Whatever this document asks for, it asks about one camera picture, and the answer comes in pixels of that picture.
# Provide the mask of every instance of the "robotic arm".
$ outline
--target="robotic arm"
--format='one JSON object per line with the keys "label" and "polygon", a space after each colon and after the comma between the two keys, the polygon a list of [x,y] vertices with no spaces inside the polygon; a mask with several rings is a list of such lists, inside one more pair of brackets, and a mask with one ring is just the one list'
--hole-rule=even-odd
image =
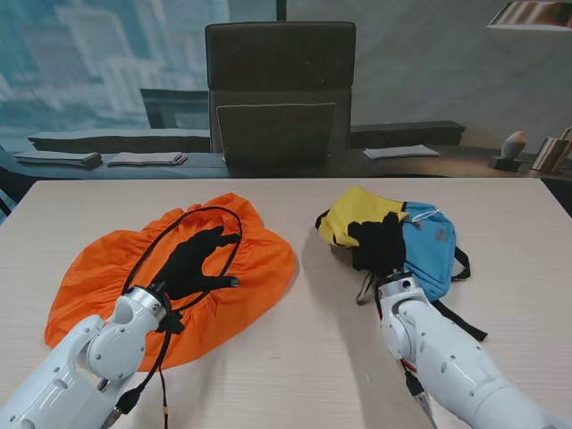
{"label": "robotic arm", "polygon": [[473,429],[572,429],[506,378],[489,355],[428,301],[410,273],[380,288],[383,338],[444,408]]}
{"label": "robotic arm", "polygon": [[117,299],[107,321],[92,315],[77,324],[0,410],[0,427],[111,427],[145,355],[145,337],[167,315],[157,289],[135,287]]}

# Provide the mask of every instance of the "dark desk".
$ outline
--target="dark desk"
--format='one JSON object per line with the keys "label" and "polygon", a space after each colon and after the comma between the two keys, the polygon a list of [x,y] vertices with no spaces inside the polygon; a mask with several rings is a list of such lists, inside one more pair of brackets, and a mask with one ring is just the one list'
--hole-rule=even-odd
{"label": "dark desk", "polygon": [[[91,170],[60,165],[20,164],[5,152],[0,152],[0,166],[36,180],[45,179],[213,179],[213,178],[283,178],[283,177],[541,177],[572,181],[572,171],[542,173],[528,170],[523,164],[520,172],[502,172],[487,166],[489,157],[500,150],[482,147],[430,146],[441,157],[410,157],[371,160],[363,149],[332,153],[324,165],[247,170],[227,168],[221,154],[192,153],[183,165],[114,166],[99,165]],[[104,160],[114,155],[103,155]],[[519,159],[532,161],[533,154]]]}

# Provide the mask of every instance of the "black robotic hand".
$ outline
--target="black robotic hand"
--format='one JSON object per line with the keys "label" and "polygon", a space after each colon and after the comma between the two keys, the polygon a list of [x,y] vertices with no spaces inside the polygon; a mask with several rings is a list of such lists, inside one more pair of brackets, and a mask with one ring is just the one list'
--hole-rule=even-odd
{"label": "black robotic hand", "polygon": [[206,276],[202,266],[218,247],[236,243],[238,234],[223,235],[223,227],[197,232],[189,240],[180,243],[151,283],[165,282],[166,292],[171,299],[181,299],[188,295],[239,285],[236,277]]}
{"label": "black robotic hand", "polygon": [[348,235],[359,242],[359,247],[351,248],[356,270],[368,270],[379,279],[385,279],[393,270],[403,270],[405,241],[397,214],[389,212],[383,222],[352,222]]}

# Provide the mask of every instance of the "notebook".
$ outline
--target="notebook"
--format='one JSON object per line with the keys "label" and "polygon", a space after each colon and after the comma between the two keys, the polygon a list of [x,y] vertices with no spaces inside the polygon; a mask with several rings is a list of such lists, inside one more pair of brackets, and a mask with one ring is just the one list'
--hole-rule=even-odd
{"label": "notebook", "polygon": [[66,152],[49,152],[46,150],[30,150],[15,155],[16,160],[23,164],[61,164],[76,167],[93,167],[100,165],[101,155],[98,152],[88,154],[69,154]]}
{"label": "notebook", "polygon": [[429,147],[423,145],[407,147],[387,147],[385,149],[366,149],[364,154],[371,159],[399,158],[403,156],[441,156]]}
{"label": "notebook", "polygon": [[182,152],[164,152],[155,154],[132,154],[121,152],[109,161],[107,166],[113,165],[181,165],[187,160]]}

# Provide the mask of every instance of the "orange fabric cover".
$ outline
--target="orange fabric cover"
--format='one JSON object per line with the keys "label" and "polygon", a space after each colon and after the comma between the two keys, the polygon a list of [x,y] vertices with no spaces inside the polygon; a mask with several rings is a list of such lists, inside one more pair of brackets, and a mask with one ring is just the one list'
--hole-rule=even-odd
{"label": "orange fabric cover", "polygon": [[[296,263],[290,245],[264,228],[258,213],[246,199],[226,194],[203,206],[226,207],[242,221],[242,241],[226,274],[238,277],[240,286],[214,290],[182,312],[185,330],[181,335],[173,335],[163,368],[200,358],[247,328],[278,302],[294,273]],[[189,210],[199,207],[201,205],[194,205]],[[153,240],[184,213],[179,208],[172,210],[141,232],[114,231],[87,246],[63,277],[48,317],[46,344],[55,347],[88,315],[108,318],[133,266]],[[224,234],[238,232],[236,219],[222,210],[190,214],[158,242],[130,286],[147,287],[177,244],[198,231],[218,225],[224,226]],[[233,247],[231,244],[218,248],[203,264],[203,273],[218,275]],[[196,296],[174,301],[172,307],[182,307]],[[148,371],[154,364],[163,337],[156,332],[147,336],[140,371]]]}

